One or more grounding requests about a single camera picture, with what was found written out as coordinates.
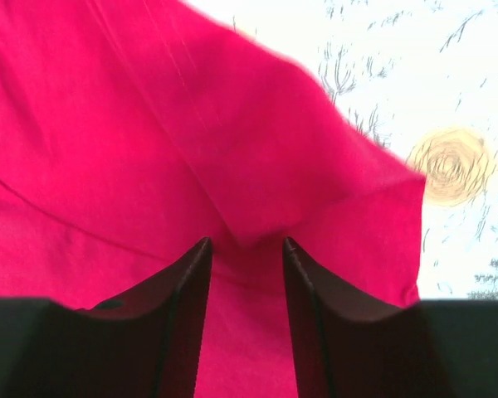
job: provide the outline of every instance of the pink fabric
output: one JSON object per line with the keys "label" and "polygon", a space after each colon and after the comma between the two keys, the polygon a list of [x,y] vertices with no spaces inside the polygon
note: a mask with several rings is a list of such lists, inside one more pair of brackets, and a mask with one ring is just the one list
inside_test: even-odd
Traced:
{"label": "pink fabric", "polygon": [[196,397],[296,396],[281,240],[418,299],[423,178],[174,0],[0,0],[0,296],[90,307],[204,235]]}

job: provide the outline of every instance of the red skirt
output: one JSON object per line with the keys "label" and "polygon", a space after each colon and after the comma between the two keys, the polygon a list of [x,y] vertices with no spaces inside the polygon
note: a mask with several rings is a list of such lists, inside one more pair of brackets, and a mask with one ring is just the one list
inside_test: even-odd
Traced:
{"label": "red skirt", "polygon": [[211,236],[198,398],[296,397],[286,235],[417,301],[423,188],[301,68],[180,2],[0,0],[0,296],[88,308]]}

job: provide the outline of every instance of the cloth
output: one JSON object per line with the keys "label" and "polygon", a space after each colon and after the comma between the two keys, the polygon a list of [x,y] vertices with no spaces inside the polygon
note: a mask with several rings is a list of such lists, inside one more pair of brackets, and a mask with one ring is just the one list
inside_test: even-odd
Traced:
{"label": "cloth", "polygon": [[89,308],[212,237],[196,397],[296,396],[287,235],[414,303],[423,189],[303,70],[180,2],[0,0],[0,296]]}

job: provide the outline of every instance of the leafless branch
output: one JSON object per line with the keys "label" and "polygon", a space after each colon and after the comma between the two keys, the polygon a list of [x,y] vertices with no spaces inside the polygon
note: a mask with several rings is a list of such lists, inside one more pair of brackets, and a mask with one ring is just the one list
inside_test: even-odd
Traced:
{"label": "leafless branch", "polygon": [[466,28],[466,24],[470,21],[472,21],[473,19],[476,19],[478,18],[480,15],[483,15],[483,13],[485,12],[485,10],[480,10],[478,12],[474,12],[472,15],[470,15],[469,17],[465,18],[465,21],[463,21],[463,23],[456,29],[455,32],[453,32],[448,38],[447,40],[445,41],[445,43],[442,45],[441,47],[441,50],[439,50],[439,52],[443,52],[444,50],[446,50],[448,48],[448,46],[450,46],[450,43],[453,41],[453,40],[457,40],[457,42],[459,42],[461,40],[461,37],[463,36],[463,32],[465,31],[465,28]]}

